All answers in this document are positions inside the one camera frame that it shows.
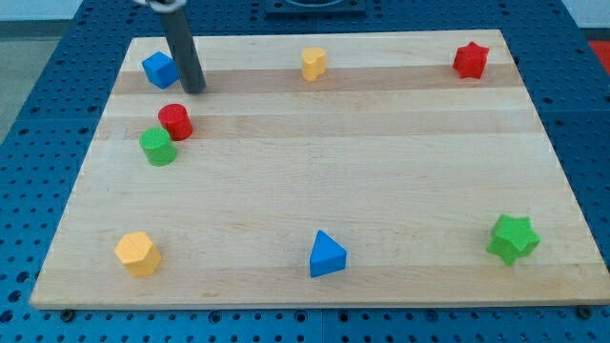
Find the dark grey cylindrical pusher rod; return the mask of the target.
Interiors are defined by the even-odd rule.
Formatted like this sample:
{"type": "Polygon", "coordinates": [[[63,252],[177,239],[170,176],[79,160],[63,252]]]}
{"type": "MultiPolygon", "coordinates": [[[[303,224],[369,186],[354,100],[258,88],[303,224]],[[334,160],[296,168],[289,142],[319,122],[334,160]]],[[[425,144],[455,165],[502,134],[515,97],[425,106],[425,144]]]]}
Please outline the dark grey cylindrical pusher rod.
{"type": "Polygon", "coordinates": [[[201,93],[206,81],[185,11],[186,4],[183,0],[156,1],[155,11],[160,16],[183,91],[201,93]]]}

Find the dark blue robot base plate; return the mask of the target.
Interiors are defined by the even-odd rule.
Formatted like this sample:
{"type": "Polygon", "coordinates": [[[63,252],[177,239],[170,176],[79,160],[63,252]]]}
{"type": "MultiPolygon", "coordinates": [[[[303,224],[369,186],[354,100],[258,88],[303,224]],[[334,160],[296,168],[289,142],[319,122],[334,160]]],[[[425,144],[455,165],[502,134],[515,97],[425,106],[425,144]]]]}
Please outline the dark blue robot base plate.
{"type": "Polygon", "coordinates": [[[262,4],[267,17],[366,13],[365,0],[264,0],[262,4]]]}

